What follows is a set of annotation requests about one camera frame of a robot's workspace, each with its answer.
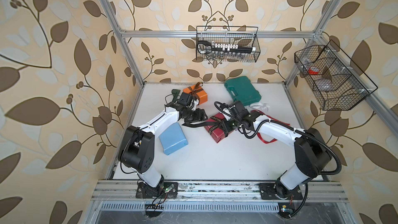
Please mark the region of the red ribbon bow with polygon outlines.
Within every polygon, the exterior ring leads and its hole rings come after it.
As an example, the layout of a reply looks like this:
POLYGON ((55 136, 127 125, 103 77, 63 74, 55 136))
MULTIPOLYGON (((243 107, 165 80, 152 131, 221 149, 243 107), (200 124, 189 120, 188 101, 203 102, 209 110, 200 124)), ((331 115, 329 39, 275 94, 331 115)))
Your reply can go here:
POLYGON ((259 114, 253 122, 253 127, 254 131, 257 132, 257 134, 260 133, 264 140, 267 140, 267 138, 271 140, 275 139, 288 146, 293 146, 294 139, 291 136, 291 127, 288 124, 274 120, 256 111, 251 114, 259 114))

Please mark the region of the black printed ribbon bow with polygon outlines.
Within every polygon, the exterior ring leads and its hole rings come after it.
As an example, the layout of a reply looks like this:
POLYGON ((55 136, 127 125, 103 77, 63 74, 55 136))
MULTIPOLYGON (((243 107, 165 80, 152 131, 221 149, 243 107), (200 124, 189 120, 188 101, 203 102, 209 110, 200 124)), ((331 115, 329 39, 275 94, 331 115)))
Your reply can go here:
POLYGON ((189 128, 210 127, 209 134, 212 134, 216 129, 221 129, 225 137, 227 137, 234 130, 228 124, 228 121, 225 117, 219 118, 216 116, 212 116, 207 121, 201 123, 184 123, 183 126, 189 128))

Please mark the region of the white ribbon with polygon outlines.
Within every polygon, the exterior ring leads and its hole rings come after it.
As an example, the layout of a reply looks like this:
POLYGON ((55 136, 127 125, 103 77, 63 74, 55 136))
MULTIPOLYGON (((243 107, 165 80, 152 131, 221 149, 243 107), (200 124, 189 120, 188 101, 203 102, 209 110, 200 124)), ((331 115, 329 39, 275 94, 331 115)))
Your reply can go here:
POLYGON ((256 110, 256 111, 261 111, 263 113, 268 113, 268 111, 270 109, 270 106, 268 104, 266 104, 266 103, 257 102, 257 103, 252 103, 252 104, 246 106, 246 108, 249 111, 256 110))

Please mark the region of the dark red gift box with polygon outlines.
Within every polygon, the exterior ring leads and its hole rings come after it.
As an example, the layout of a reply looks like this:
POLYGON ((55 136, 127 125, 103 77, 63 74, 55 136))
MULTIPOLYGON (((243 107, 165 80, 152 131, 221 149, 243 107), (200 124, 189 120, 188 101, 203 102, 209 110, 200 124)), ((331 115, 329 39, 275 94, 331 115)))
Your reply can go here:
POLYGON ((208 122, 213 122, 214 125, 207 125, 204 128, 216 143, 228 137, 234 130, 222 113, 211 116, 208 122))

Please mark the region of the blue gift box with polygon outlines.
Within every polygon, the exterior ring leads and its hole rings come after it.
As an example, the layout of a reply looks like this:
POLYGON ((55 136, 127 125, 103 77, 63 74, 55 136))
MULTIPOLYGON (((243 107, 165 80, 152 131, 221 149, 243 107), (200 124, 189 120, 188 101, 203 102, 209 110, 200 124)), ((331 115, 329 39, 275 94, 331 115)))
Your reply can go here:
POLYGON ((178 122, 168 127, 159 137, 163 147, 163 152, 167 156, 184 148, 188 141, 178 122))

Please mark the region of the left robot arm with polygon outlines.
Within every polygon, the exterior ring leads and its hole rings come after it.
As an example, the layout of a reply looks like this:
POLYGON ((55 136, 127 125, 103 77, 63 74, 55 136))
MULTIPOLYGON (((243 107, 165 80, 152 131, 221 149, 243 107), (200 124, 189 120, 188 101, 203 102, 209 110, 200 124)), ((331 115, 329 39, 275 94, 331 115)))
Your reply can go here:
POLYGON ((207 120, 205 111, 197 108, 199 102, 197 97, 183 92, 176 100, 165 104, 164 110, 153 119, 138 127, 129 126, 117 155, 120 165, 133 169, 147 186, 161 188, 163 176, 152 165, 155 139, 180 119, 187 124, 207 120))

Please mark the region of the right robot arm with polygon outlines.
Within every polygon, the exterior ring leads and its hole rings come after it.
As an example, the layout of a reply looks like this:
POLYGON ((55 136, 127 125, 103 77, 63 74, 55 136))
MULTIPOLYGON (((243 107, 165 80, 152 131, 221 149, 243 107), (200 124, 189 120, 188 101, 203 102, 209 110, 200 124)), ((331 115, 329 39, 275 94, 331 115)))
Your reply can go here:
POLYGON ((340 158, 316 129, 294 128, 258 111, 249 112, 240 101, 230 105, 215 102, 214 106, 229 122, 227 126, 240 130, 245 138, 253 139, 264 134, 294 149, 295 163, 276 180, 275 189, 292 191, 318 175, 341 172, 340 158))

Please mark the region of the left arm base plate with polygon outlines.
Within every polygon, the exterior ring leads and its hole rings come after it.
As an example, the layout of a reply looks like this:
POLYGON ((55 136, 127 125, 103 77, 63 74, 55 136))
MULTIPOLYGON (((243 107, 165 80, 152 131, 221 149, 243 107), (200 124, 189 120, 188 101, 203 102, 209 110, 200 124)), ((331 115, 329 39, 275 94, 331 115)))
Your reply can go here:
POLYGON ((178 194, 177 182, 160 182, 159 186, 152 188, 143 181, 137 185, 137 199, 155 199, 156 197, 166 196, 168 199, 175 199, 178 194))

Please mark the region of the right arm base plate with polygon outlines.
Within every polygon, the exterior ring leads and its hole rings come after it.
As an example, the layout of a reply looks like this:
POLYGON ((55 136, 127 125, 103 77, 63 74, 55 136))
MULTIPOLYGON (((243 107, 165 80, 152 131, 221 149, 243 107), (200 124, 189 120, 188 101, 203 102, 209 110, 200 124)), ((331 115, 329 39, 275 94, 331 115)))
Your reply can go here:
POLYGON ((283 184, 275 182, 259 183, 259 191, 262 200, 303 200, 299 186, 289 190, 283 184))

